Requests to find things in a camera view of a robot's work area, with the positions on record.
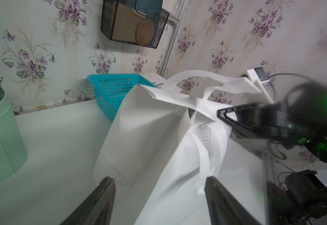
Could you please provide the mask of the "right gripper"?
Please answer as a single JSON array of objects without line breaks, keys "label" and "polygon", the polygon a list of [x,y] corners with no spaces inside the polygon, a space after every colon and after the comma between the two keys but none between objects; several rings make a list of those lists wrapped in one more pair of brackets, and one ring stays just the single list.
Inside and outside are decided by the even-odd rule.
[{"label": "right gripper", "polygon": [[219,109],[217,117],[231,126],[238,138],[283,141],[289,137],[288,107],[283,102],[254,102]]}]

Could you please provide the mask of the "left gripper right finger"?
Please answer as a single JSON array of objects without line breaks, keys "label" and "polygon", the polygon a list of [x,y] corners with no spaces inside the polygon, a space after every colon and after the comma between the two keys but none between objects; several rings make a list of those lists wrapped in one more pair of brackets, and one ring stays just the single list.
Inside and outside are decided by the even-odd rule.
[{"label": "left gripper right finger", "polygon": [[207,177],[205,195],[212,225],[259,224],[216,177]]}]

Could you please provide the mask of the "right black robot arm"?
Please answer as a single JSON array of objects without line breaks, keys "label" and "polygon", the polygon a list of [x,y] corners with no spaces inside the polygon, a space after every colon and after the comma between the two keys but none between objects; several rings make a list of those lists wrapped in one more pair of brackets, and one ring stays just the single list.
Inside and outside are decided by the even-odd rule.
[{"label": "right black robot arm", "polygon": [[303,146],[327,163],[327,87],[307,82],[292,88],[293,93],[298,94],[295,100],[287,95],[273,104],[254,102],[217,111],[237,137],[267,141],[269,154],[263,160],[268,225],[305,225],[327,214],[327,169],[279,171],[272,165],[274,158],[287,159],[282,152],[274,153],[272,145],[286,150]]}]

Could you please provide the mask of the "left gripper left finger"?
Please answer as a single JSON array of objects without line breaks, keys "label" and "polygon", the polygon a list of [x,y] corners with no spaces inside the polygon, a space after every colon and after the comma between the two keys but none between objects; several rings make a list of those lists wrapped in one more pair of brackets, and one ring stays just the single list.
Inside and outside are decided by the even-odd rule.
[{"label": "left gripper left finger", "polygon": [[61,225],[108,225],[111,221],[116,186],[105,177],[97,188],[69,215]]}]

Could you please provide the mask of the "white insulated delivery bag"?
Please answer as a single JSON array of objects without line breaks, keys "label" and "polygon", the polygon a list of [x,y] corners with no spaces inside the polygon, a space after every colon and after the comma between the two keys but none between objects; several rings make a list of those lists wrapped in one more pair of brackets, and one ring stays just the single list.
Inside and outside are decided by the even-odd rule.
[{"label": "white insulated delivery bag", "polygon": [[113,225],[209,225],[205,182],[223,163],[231,128],[217,116],[221,90],[258,94],[248,78],[187,70],[161,88],[138,84],[124,98],[94,169],[116,182]]}]

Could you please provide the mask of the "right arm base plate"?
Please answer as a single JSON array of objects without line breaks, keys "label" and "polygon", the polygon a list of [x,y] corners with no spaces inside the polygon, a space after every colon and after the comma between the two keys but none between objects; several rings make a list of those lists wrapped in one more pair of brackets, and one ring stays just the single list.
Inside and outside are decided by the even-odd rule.
[{"label": "right arm base plate", "polygon": [[301,209],[290,191],[281,190],[268,181],[265,198],[267,225],[305,225],[309,221],[309,214]]}]

